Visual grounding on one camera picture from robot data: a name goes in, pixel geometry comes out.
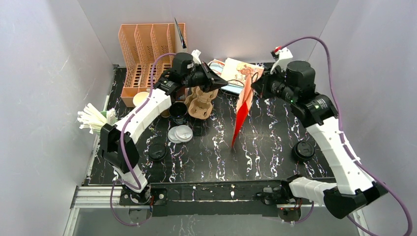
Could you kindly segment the brown pulp cup carrier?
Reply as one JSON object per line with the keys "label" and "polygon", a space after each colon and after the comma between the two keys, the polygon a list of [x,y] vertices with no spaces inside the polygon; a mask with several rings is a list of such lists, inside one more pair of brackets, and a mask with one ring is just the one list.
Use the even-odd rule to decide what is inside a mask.
{"label": "brown pulp cup carrier", "polygon": [[218,89],[203,92],[200,87],[191,88],[191,94],[185,99],[188,114],[196,119],[206,120],[213,110],[212,100],[217,97]]}

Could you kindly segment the orange paper bag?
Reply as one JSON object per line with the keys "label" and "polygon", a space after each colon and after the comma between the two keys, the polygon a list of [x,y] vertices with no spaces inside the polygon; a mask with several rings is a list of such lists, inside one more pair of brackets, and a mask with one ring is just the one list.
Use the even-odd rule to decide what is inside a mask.
{"label": "orange paper bag", "polygon": [[241,93],[239,94],[239,99],[236,105],[236,112],[237,112],[236,123],[235,123],[231,147],[234,147],[236,139],[239,135],[240,129],[243,126],[244,121],[246,117],[248,116],[249,110],[252,105],[253,89],[251,87],[251,84],[253,82],[253,76],[251,75],[246,76],[244,87]]}

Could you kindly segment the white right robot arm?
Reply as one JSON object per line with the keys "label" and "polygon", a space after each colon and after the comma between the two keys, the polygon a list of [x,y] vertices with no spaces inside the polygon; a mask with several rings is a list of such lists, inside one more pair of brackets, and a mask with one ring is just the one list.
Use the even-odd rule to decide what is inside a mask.
{"label": "white right robot arm", "polygon": [[360,159],[347,151],[347,138],[339,128],[339,114],[331,99],[316,92],[315,70],[310,63],[293,60],[289,49],[272,51],[275,63],[252,83],[262,98],[280,98],[290,104],[291,112],[319,145],[335,182],[321,182],[294,175],[281,186],[264,194],[266,203],[307,199],[324,205],[336,218],[369,205],[387,189],[359,167]]}

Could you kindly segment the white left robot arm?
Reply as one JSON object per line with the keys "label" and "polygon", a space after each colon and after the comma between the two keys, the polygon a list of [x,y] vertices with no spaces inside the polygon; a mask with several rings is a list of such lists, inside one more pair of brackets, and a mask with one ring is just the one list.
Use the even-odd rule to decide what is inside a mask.
{"label": "white left robot arm", "polygon": [[151,75],[148,97],[128,115],[115,124],[105,124],[99,133],[98,156],[110,163],[121,178],[121,183],[136,193],[142,193],[148,184],[138,163],[140,155],[136,143],[146,128],[173,103],[181,88],[200,87],[211,92],[226,86],[226,80],[218,76],[203,61],[198,62],[192,54],[166,53],[152,65],[155,69],[160,60],[172,56],[172,66],[163,71],[158,79]]}

